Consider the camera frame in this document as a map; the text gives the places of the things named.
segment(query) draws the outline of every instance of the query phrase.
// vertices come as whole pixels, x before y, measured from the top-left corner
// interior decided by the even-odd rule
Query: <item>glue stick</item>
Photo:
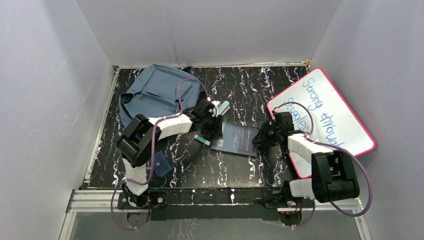
[[[194,135],[194,139],[196,139],[197,141],[199,141],[199,142],[201,142],[201,143],[203,143],[203,144],[205,144],[206,146],[210,146],[211,145],[211,142],[210,141],[208,141],[208,140],[206,140],[206,139],[204,139],[203,137],[201,137],[201,136],[199,136],[199,135]]]

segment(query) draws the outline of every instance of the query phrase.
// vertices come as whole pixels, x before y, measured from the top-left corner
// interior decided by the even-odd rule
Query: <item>blue pouch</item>
[[[166,175],[174,171],[174,167],[171,165],[164,151],[160,151],[154,155],[153,170],[160,179],[163,179]]]
[[[167,65],[150,65],[144,69],[129,87],[119,96],[119,117],[126,127],[137,114],[146,118],[161,118],[176,114],[180,109],[177,87],[184,79],[193,75]],[[180,94],[183,109],[196,106],[200,84],[185,81]]]

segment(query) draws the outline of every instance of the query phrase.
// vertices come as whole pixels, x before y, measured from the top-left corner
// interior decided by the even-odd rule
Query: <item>cable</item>
[[[137,184],[137,185],[141,185],[141,186],[144,186],[144,185],[147,185],[147,184],[149,184],[149,182],[152,180],[152,177],[153,177],[153,172],[154,172],[154,165],[155,165],[155,143],[156,143],[156,128],[158,127],[158,124],[160,123],[160,122],[162,122],[162,121],[164,121],[164,120],[169,120],[169,119],[175,119],[175,118],[179,118],[182,114],[183,114],[183,101],[181,100],[181,94],[180,94],[180,87],[181,87],[181,84],[182,83],[184,83],[185,81],[195,81],[195,82],[198,82],[202,87],[203,87],[203,89],[204,89],[204,92],[206,93],[206,97],[207,98],[209,98],[209,94],[208,94],[208,90],[206,89],[206,86],[203,84],[203,83],[201,83],[198,79],[195,79],[195,78],[192,78],[192,77],[190,77],[190,78],[186,78],[186,79],[184,79],[184,80],[182,80],[179,84],[178,84],[178,87],[177,87],[177,89],[176,89],[176,92],[177,92],[177,94],[178,94],[178,101],[179,101],[179,114],[178,115],[173,115],[173,116],[168,116],[168,117],[163,117],[163,118],[161,118],[161,119],[159,119],[159,120],[157,120],[155,123],[154,123],[154,125],[153,125],[153,133],[152,133],[152,135],[151,135],[151,139],[152,139],[152,141],[151,141],[151,157],[150,157],[150,172],[148,173],[148,178],[147,178],[147,180],[145,181],[145,182],[139,182],[139,181],[136,181],[136,180],[132,180],[132,179],[122,179],[118,184],[116,184],[116,186],[115,186],[115,189],[114,189],[114,191],[113,191],[113,194],[112,194],[112,199],[110,200],[110,213],[112,214],[112,218],[113,218],[113,220],[115,220],[115,222],[121,227],[121,228],[124,228],[124,229],[126,229],[126,230],[137,230],[137,228],[142,228],[142,227],[144,227],[144,225],[146,225],[146,223],[145,224],[143,224],[143,225],[141,225],[140,227],[127,227],[127,226],[124,226],[123,224],[121,224],[119,221],[118,221],[118,219],[116,218],[116,216],[115,216],[115,213],[114,213],[114,207],[113,207],[113,205],[114,205],[114,197],[115,197],[115,194],[117,193],[117,190],[118,190],[118,188],[119,188],[119,186],[121,186],[123,183],[125,183],[125,182],[130,182],[130,183],[133,183],[133,184]]]
[[[285,102],[285,103],[283,103],[283,104],[281,104],[281,105],[279,105],[279,106],[277,106],[277,107],[275,107],[274,108],[274,110],[275,109],[279,109],[279,108],[281,108],[282,106],[284,106],[284,105],[288,105],[288,104],[296,104],[296,105],[299,105],[299,106],[301,106],[305,111],[306,111],[306,113],[309,115],[309,119],[310,119],[310,132],[305,132],[305,134],[308,134],[308,135],[311,135],[313,132],[314,132],[314,121],[313,121],[313,119],[312,119],[312,115],[311,115],[311,112],[304,106],[304,105],[302,105],[302,104],[300,104],[300,103],[298,103],[298,102],[296,102],[296,101],[288,101],[288,102]]]
[[[305,226],[307,223],[309,223],[309,221],[312,219],[312,216],[314,215],[314,213],[315,213],[315,208],[316,208],[316,206],[315,206],[315,201],[312,201],[312,212],[310,213],[310,215],[309,215],[309,217],[306,219],[306,221],[304,221],[304,222],[302,222],[301,224],[299,224],[299,225],[294,225],[296,228],[300,228],[300,227],[303,227],[303,226]]]
[[[344,149],[344,148],[342,148],[342,147],[339,147],[339,146],[334,146],[334,145],[331,145],[331,144],[327,144],[327,143],[322,143],[322,142],[317,142],[317,141],[315,141],[315,140],[313,140],[313,139],[311,139],[311,138],[309,138],[307,135],[311,135],[312,134],[312,132],[314,131],[314,120],[313,120],[313,118],[312,118],[312,115],[311,115],[311,112],[305,107],[305,106],[303,106],[302,104],[300,104],[299,102],[295,102],[295,101],[288,101],[288,102],[285,102],[285,103],[283,103],[283,104],[281,104],[281,105],[279,105],[278,107],[276,107],[276,108],[274,108],[274,109],[279,109],[279,108],[281,108],[282,106],[284,106],[284,105],[287,105],[287,104],[296,104],[296,105],[299,105],[299,106],[301,106],[306,112],[307,112],[307,114],[309,115],[309,117],[310,117],[310,122],[311,122],[311,129],[310,129],[310,132],[305,132],[305,135],[304,135],[304,137],[305,137],[305,139],[307,140],[307,141],[309,141],[309,142],[311,142],[311,143],[313,143],[313,144],[316,144],[316,145],[320,145],[320,146],[324,146],[324,147],[328,147],[328,148],[334,148],[334,149],[337,149],[337,150],[339,150],[339,151],[341,151],[341,152],[343,152],[343,153],[345,153],[345,154],[347,154],[347,155],[349,155],[354,161],[355,161],[355,163],[358,165],[358,167],[360,168],[360,170],[362,171],[362,173],[363,173],[363,175],[364,175],[364,177],[365,177],[365,180],[366,180],[366,184],[368,185],[368,201],[366,202],[366,206],[363,208],[363,210],[362,211],[360,211],[360,212],[358,212],[358,213],[350,213],[350,212],[346,212],[346,211],[344,211],[344,210],[342,210],[340,207],[338,207],[334,202],[330,202],[331,203],[331,205],[333,205],[333,207],[335,207],[335,209],[337,209],[339,212],[341,212],[342,214],[344,214],[344,215],[346,215],[346,216],[349,216],[349,217],[359,217],[359,216],[362,216],[362,215],[364,215],[366,212],[368,212],[368,210],[370,209],[370,207],[371,207],[371,203],[373,202],[373,188],[372,188],[372,186],[371,186],[371,180],[370,180],[370,176],[368,175],[368,173],[367,173],[367,171],[365,170],[365,168],[364,168],[364,166],[361,164],[361,162],[359,162],[359,160],[357,159],[357,157],[356,156],[354,156],[352,153],[350,153],[349,151],[347,151],[346,149]]]
[[[277,224],[277,223],[274,223],[274,222],[264,221],[264,220],[261,220],[261,222],[266,223],[266,224],[271,224],[271,225],[277,225],[277,226],[279,226],[279,227],[283,226],[283,227],[287,227],[287,228],[300,228],[300,227],[303,227],[303,226],[305,226],[306,224],[308,224],[308,223],[309,223],[309,221],[311,221],[312,217],[314,216],[315,209],[316,209],[315,201],[312,201],[312,212],[310,213],[310,215],[309,215],[309,217],[306,219],[306,221],[304,221],[304,222],[300,223],[299,225],[285,225],[285,224],[280,225],[280,224]]]
[[[304,209],[304,202],[302,201],[302,202],[300,203],[300,210],[299,210],[299,213],[301,213],[303,209]]]

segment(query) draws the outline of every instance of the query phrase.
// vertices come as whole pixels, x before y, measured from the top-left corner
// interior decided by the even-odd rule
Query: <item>marker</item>
[[[208,140],[206,140],[206,139],[204,139],[203,137],[201,137],[201,136],[199,136],[199,135],[194,135],[194,139],[196,139],[197,141],[199,141],[199,142],[201,142],[201,143],[203,143],[203,144],[205,144],[206,146],[210,146],[211,145],[211,142],[210,141],[208,141]]]
[[[228,101],[224,101],[218,109],[218,115],[224,115],[229,109],[230,103]]]

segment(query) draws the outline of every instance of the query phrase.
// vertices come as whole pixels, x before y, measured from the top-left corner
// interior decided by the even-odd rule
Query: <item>whiteboard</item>
[[[315,68],[293,83],[267,103],[272,110],[286,102],[298,102],[310,111],[314,130],[310,136],[322,143],[339,146],[359,156],[375,148],[376,142],[364,125],[337,91],[334,84],[321,68]],[[311,131],[311,120],[307,112],[296,104],[288,104],[275,112],[291,113],[295,130]],[[298,154],[289,154],[300,178],[309,178],[311,164]]]

